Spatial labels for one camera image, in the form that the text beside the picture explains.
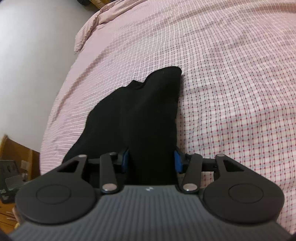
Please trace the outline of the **pink checked bed cover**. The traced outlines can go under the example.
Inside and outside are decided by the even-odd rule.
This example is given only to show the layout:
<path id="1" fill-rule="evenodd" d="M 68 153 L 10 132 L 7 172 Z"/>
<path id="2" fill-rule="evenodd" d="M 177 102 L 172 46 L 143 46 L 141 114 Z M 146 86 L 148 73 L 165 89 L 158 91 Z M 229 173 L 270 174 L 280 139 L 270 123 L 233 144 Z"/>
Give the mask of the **pink checked bed cover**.
<path id="1" fill-rule="evenodd" d="M 275 182 L 295 232 L 295 1 L 115 1 L 75 38 L 49 115 L 41 173 L 62 162 L 88 113 L 132 80 L 178 66 L 178 147 L 226 154 Z"/>

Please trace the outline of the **black small garment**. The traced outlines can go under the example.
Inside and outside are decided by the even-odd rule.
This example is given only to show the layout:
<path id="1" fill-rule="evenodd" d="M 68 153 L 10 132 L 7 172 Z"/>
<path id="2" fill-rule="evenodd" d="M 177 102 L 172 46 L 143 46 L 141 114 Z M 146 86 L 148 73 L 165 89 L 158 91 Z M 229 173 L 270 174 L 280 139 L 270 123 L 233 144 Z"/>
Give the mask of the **black small garment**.
<path id="1" fill-rule="evenodd" d="M 128 185 L 173 185 L 181 75 L 176 66 L 162 68 L 102 99 L 64 160 L 125 150 Z"/>

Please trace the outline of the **wooden bedside furniture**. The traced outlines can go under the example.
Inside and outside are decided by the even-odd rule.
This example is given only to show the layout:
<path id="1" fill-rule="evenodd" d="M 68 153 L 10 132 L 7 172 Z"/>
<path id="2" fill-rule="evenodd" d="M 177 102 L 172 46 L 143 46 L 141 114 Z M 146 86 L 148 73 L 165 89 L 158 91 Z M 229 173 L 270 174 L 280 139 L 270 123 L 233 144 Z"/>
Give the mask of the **wooden bedside furniture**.
<path id="1" fill-rule="evenodd" d="M 40 176 L 40 153 L 11 140 L 7 135 L 1 138 L 1 160 L 14 160 L 26 181 Z M 1 202 L 1 231 L 6 234 L 14 231 L 18 223 L 14 207 L 14 202 Z"/>

